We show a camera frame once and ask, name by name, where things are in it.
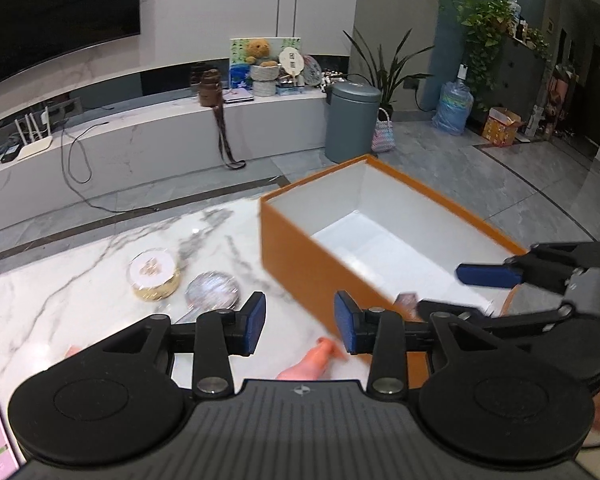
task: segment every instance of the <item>trash can lid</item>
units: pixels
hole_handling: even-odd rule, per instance
[[[339,81],[333,85],[333,94],[352,101],[379,103],[381,92],[371,85]]]

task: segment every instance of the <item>stuffed toy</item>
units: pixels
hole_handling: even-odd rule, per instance
[[[265,40],[264,38],[260,38],[259,40],[251,40],[249,43],[247,43],[245,52],[247,56],[244,60],[250,65],[258,64],[260,66],[276,66],[278,64],[277,61],[269,57],[269,41]]]

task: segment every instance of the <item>wall outlet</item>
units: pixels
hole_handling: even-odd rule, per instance
[[[408,77],[407,79],[404,80],[402,88],[404,88],[405,90],[417,90],[419,85],[420,85],[419,79],[416,79],[413,77]]]

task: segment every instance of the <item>gray trash can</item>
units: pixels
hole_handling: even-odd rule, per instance
[[[340,163],[370,153],[379,105],[380,91],[373,86],[334,84],[324,155]]]

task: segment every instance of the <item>open box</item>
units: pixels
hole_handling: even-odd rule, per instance
[[[398,294],[416,292],[421,300],[471,304],[499,316],[512,292],[463,285],[456,267],[526,252],[369,155],[265,195],[260,222],[263,266],[334,334],[338,290],[361,308],[399,311]]]

